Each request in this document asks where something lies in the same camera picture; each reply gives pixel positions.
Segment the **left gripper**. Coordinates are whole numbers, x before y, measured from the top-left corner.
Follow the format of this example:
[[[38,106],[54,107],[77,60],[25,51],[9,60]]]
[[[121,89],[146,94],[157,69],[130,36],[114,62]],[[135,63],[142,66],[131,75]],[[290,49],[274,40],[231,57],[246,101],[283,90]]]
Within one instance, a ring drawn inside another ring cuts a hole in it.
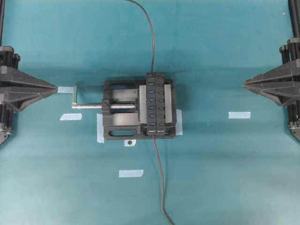
[[[13,133],[14,111],[57,93],[57,87],[18,70],[21,57],[11,46],[0,47],[0,144]]]

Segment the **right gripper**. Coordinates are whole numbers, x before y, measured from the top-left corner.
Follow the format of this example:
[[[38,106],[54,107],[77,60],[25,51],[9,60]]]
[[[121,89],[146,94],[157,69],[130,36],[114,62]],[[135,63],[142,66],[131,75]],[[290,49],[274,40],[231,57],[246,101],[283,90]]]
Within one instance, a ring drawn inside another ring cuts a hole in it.
[[[283,65],[268,72],[259,74],[244,82],[244,89],[274,101],[278,106],[287,106],[288,127],[291,135],[300,140],[300,89],[295,87],[279,89],[263,89],[250,87],[255,83],[274,82],[292,79],[300,75],[300,38],[293,37],[286,45],[280,47]]]

